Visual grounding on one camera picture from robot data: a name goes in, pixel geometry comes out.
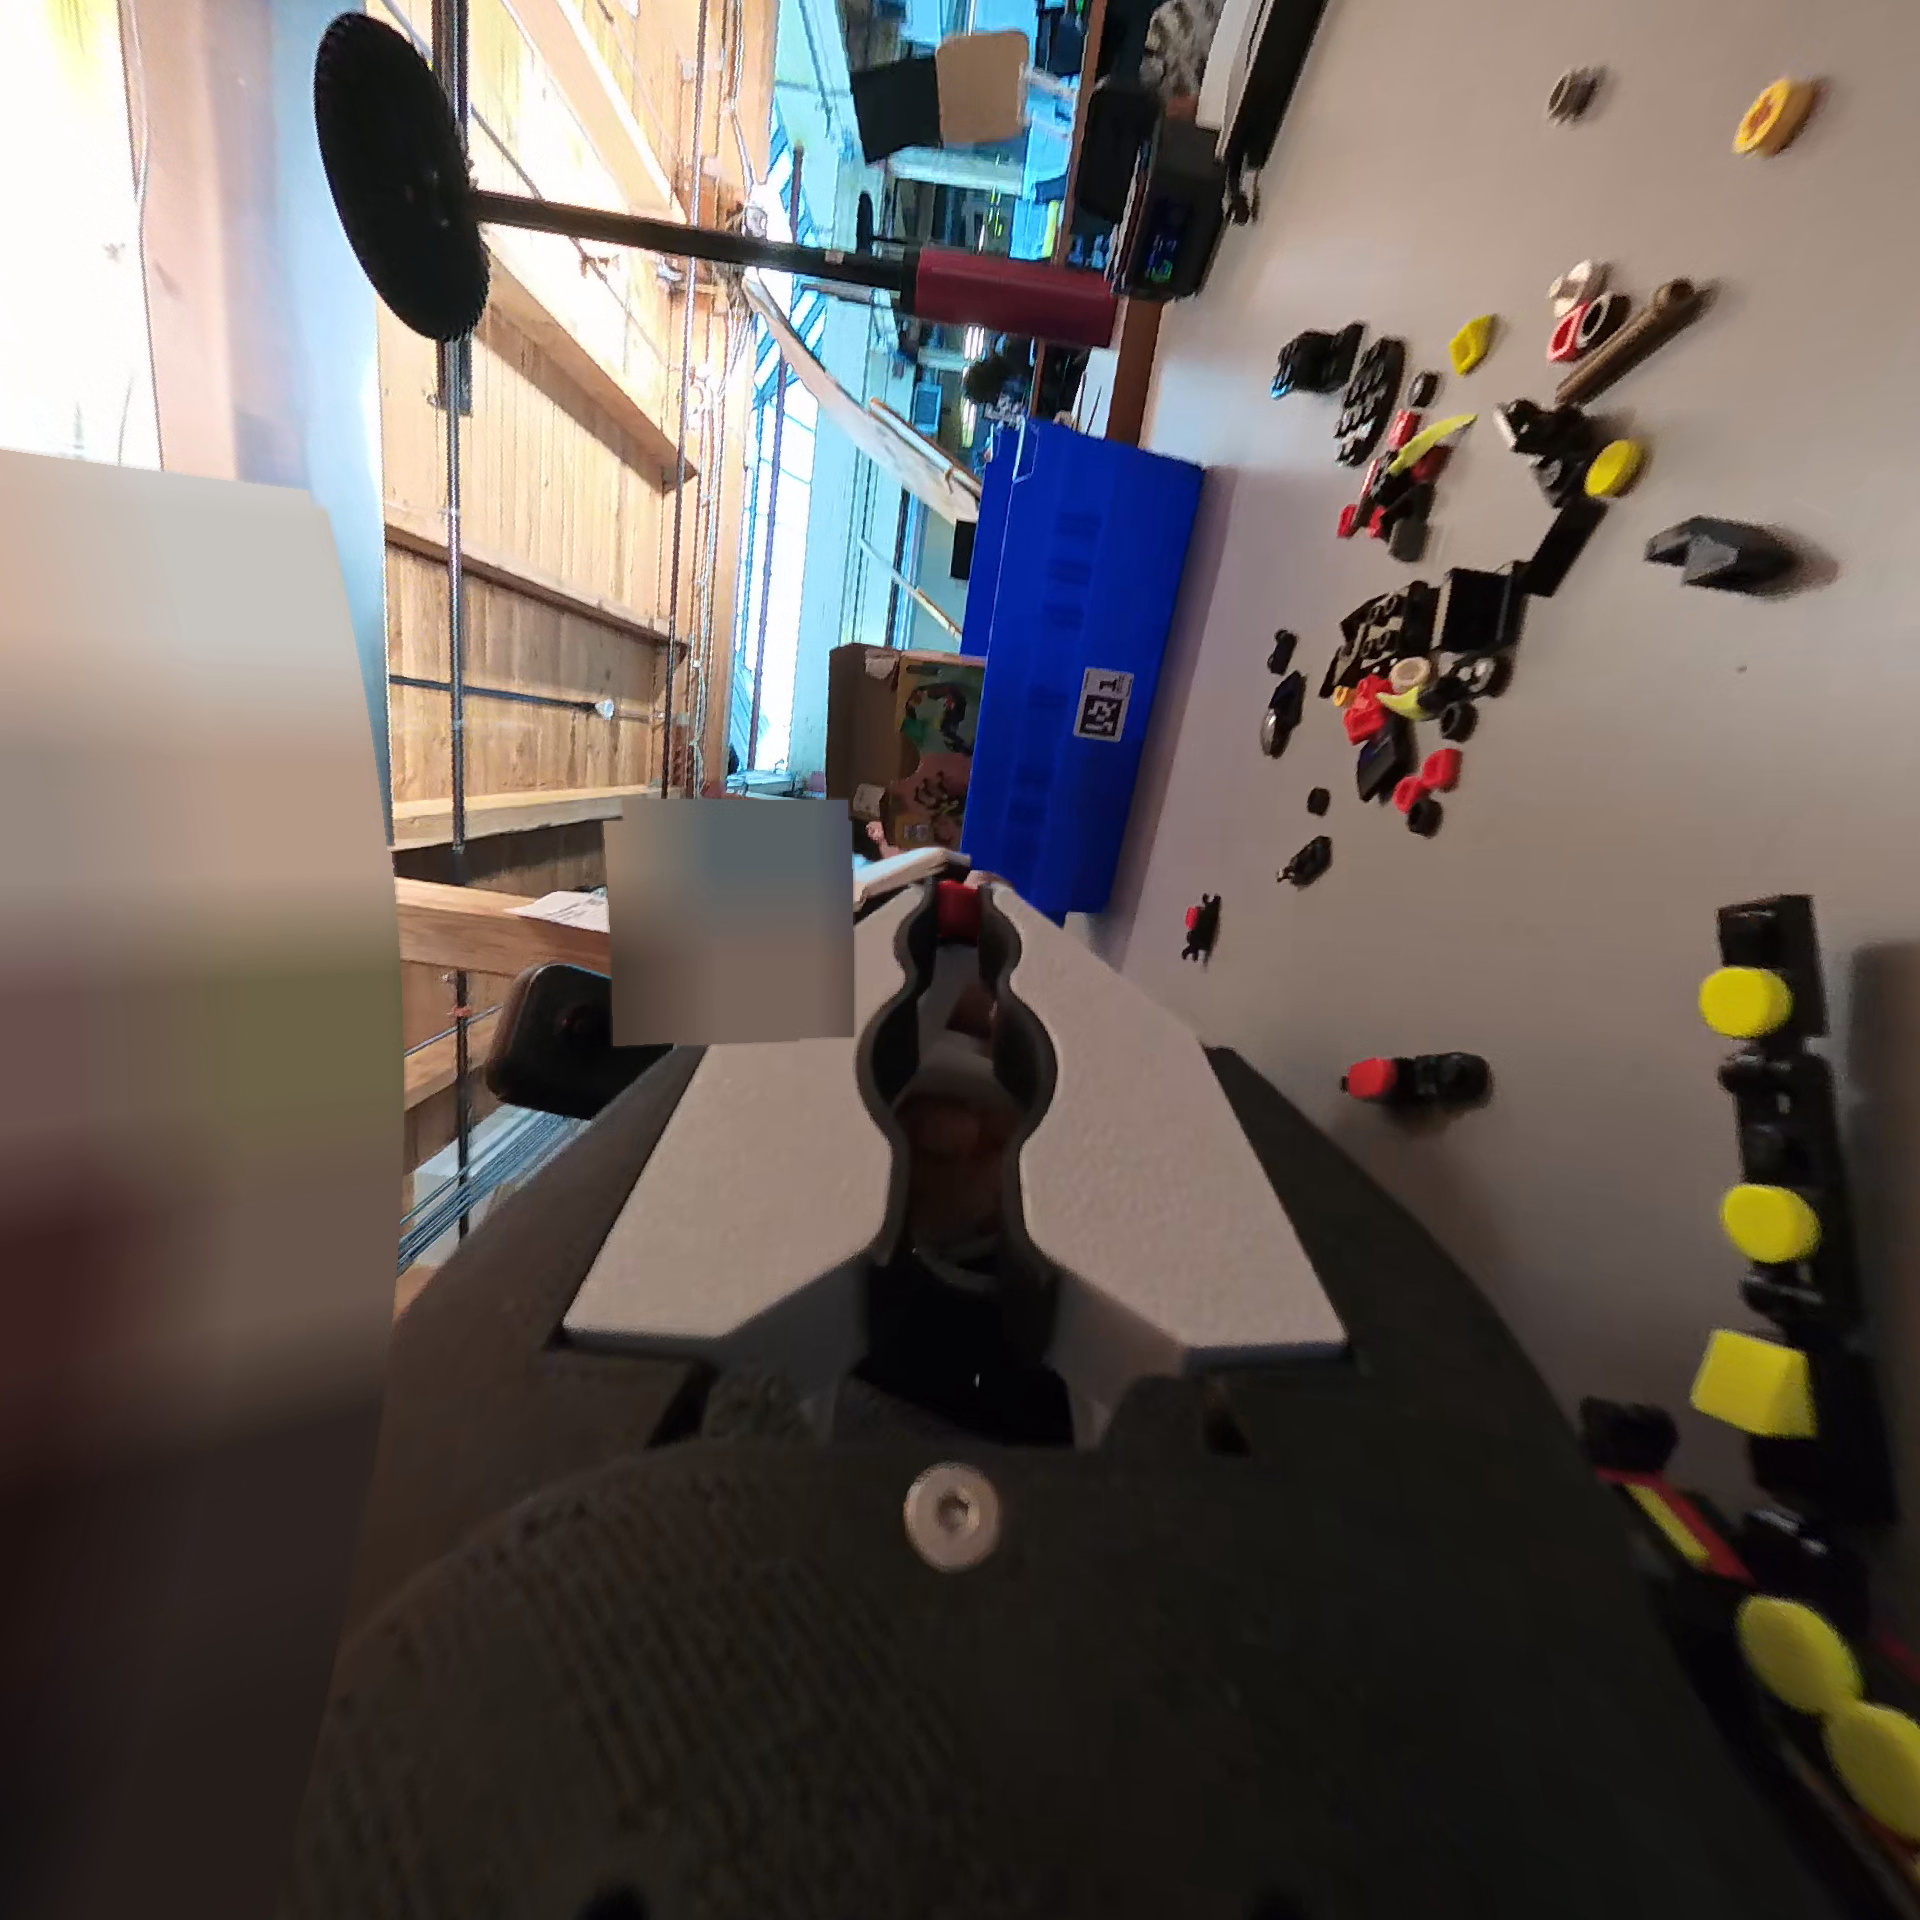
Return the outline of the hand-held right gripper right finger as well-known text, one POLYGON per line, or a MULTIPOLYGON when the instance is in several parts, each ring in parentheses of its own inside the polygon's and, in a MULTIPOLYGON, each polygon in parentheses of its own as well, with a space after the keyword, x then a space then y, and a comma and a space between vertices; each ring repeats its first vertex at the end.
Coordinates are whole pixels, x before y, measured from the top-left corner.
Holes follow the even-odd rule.
POLYGON ((1019 1223, 1058 1276, 1048 1366, 1128 1387, 1333 1360, 1345 1329, 1185 1020, 1009 886, 1006 1003, 1040 1023, 1050 1087, 1019 1142, 1019 1223))

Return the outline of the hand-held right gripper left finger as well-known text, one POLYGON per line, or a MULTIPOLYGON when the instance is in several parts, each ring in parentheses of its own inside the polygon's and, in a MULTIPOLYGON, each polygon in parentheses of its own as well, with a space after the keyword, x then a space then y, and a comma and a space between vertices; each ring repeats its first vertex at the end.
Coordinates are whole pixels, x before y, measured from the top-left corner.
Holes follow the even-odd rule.
POLYGON ((803 1400, 850 1374, 902 1239, 895 1109, 936 947, 936 886, 902 886, 850 929, 850 1037, 702 1050, 563 1314, 572 1346, 766 1372, 803 1400))

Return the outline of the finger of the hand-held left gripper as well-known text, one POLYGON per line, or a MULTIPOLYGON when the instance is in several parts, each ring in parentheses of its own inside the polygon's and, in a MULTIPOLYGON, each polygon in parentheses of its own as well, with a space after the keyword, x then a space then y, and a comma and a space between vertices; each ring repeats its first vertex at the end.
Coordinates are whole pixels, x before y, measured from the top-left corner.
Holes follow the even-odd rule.
POLYGON ((946 844, 916 844, 892 857, 858 857, 853 909, 873 909, 880 900, 926 880, 966 880, 972 866, 969 853, 946 844))

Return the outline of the black and red lego assembly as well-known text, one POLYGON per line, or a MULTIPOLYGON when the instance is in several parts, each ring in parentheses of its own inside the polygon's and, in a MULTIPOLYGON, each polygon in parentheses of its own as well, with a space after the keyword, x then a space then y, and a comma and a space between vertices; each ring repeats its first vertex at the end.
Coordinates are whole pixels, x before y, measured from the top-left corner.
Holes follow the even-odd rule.
POLYGON ((1375 1054, 1355 1060, 1339 1076, 1352 1103, 1395 1113, 1453 1113, 1490 1096, 1486 1056, 1462 1047, 1375 1054))

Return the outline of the black and yellow lego spider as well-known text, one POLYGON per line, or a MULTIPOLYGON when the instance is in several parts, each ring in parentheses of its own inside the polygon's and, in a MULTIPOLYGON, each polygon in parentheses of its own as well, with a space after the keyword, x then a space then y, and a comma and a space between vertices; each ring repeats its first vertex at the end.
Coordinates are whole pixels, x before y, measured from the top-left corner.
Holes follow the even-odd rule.
POLYGON ((1720 904, 1696 1006, 1738 1140, 1718 1224, 1755 1326, 1709 1333, 1689 1406, 1739 1436, 1759 1500, 1728 1517, 1683 1487, 1658 1406, 1589 1397, 1578 1430, 1690 1686, 1830 1899, 1915 1917, 1916 1647, 1868 1569, 1900 1497, 1810 896, 1720 904))

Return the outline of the pile of loose lego parts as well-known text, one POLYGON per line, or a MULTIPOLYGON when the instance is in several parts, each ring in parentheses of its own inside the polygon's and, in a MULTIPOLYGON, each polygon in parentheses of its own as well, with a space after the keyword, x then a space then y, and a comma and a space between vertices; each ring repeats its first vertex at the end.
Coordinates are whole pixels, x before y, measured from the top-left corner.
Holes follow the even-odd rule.
POLYGON ((1643 60, 1575 63, 1555 119, 1538 73, 1468 72, 1433 24, 1396 60, 1330 37, 1255 172, 1255 237, 1206 322, 1280 347, 1296 400, 1242 380, 1222 409, 1260 466, 1228 469, 1280 592, 1262 754, 1309 726, 1349 809, 1443 829, 1459 726, 1498 704, 1486 816, 1499 910, 1606 900, 1615 946, 1673 900, 1830 893, 1822 667, 1793 602, 1835 572, 1810 509, 1829 397, 1818 113, 1803 47, 1663 13, 1643 60), (1775 594, 1689 589, 1643 559, 1686 516, 1759 523, 1799 550, 1775 594))

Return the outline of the black angled lego piece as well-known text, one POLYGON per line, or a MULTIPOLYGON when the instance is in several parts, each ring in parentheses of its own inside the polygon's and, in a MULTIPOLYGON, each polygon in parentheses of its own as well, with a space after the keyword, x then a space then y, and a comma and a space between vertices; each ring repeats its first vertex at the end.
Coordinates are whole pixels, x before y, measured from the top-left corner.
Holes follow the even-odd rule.
POLYGON ((1793 543, 1759 523, 1686 516, 1650 533, 1643 559, 1683 586, 1723 594, 1775 594, 1799 574, 1793 543))

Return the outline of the person's left hand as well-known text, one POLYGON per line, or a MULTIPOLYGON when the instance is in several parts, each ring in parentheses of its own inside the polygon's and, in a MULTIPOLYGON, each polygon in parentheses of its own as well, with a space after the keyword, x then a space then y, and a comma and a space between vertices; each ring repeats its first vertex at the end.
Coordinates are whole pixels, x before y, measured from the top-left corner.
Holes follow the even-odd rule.
POLYGON ((1022 1120, 989 1054, 949 1039, 895 1103, 906 1140, 906 1232, 942 1273, 986 1273, 1002 1239, 1002 1153, 1022 1120))

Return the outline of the colourful printed cardboard box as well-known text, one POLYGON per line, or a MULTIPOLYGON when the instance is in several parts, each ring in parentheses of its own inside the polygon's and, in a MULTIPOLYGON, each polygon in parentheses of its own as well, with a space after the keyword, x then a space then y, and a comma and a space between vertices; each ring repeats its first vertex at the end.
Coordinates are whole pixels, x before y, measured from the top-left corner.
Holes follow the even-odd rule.
POLYGON ((956 852, 972 794, 983 659, 845 643, 829 654, 825 794, 859 857, 956 852))

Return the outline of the blue plastic bin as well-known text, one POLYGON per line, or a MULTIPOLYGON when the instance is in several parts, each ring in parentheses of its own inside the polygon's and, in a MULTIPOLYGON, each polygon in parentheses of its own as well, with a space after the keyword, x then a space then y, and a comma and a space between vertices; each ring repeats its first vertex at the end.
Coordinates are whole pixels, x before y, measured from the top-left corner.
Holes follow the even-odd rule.
POLYGON ((1202 469, 995 427, 963 649, 983 659, 963 853, 1055 922, 1112 900, 1202 469))

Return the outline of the maroon bottle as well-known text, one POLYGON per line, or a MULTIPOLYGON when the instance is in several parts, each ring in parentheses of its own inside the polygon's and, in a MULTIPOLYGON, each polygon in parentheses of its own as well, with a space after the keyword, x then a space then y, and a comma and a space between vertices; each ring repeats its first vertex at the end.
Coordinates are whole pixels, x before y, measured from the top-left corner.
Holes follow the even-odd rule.
POLYGON ((928 322, 1006 332, 1063 347, 1108 347, 1116 294, 1088 267, 960 247, 916 247, 902 302, 928 322))

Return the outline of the black device with green display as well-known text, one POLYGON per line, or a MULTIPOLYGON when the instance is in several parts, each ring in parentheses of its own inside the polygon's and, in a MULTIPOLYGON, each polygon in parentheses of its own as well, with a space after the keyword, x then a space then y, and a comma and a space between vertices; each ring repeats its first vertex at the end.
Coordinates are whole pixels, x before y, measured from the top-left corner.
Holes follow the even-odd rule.
POLYGON ((1119 300, 1189 300, 1213 264, 1226 230, 1226 164, 1216 130, 1153 102, 1156 117, 1119 199, 1108 284, 1119 300))

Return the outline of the chair with beige backrest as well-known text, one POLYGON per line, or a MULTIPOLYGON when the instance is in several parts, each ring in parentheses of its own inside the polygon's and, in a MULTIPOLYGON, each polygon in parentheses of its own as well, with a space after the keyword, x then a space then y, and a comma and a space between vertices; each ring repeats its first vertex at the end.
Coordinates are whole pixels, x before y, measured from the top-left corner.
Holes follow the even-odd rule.
POLYGON ((1026 126, 1030 50, 1030 37, 1016 29, 955 34, 932 54, 850 73, 863 162, 1016 136, 1026 126))

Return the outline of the black disc on pole stand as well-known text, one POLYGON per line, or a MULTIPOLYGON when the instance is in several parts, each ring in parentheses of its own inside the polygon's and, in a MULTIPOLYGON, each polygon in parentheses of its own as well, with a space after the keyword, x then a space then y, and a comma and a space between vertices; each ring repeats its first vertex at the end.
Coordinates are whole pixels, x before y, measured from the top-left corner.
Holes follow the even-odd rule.
POLYGON ((468 336, 490 302, 490 226, 815 276, 916 309, 916 252, 845 254, 479 187, 430 64, 370 13, 336 13, 323 29, 310 99, 349 247, 396 322, 430 343, 468 336))

